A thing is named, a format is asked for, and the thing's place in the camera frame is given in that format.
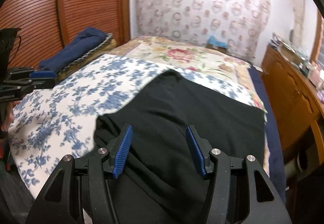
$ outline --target rolled blanket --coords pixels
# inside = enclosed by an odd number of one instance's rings
[[[106,36],[107,34],[103,31],[93,27],[87,27],[60,52],[46,60],[42,60],[39,63],[39,70],[53,71],[57,74],[71,62],[102,43],[106,39]]]

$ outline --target metal screw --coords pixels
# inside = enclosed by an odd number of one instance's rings
[[[221,153],[221,150],[216,149],[216,148],[212,149],[212,154],[219,155],[220,153]]]
[[[254,162],[255,161],[255,157],[253,155],[248,155],[247,156],[247,159],[250,161],[250,162]]]
[[[63,157],[63,160],[64,160],[65,162],[70,161],[71,159],[72,159],[72,155],[70,155],[70,154],[67,154],[67,155],[65,155],[65,156]]]
[[[106,148],[100,148],[98,149],[98,153],[99,154],[105,154],[107,152],[107,149]]]

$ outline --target patterned wall covering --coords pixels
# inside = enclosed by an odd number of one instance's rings
[[[253,61],[270,0],[136,0],[138,32],[205,46],[210,35]]]

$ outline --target wooden wardrobe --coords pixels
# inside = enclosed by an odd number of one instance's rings
[[[88,26],[111,32],[117,45],[128,42],[129,0],[5,0],[0,7],[0,28],[22,29],[12,67],[38,67]]]

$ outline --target blue flower pattern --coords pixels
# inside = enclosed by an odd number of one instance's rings
[[[96,118],[129,103],[151,80],[173,69],[184,78],[253,106],[236,83],[142,59],[102,55],[57,84],[37,90],[15,107],[9,142],[21,178],[36,197],[60,159],[93,149]]]

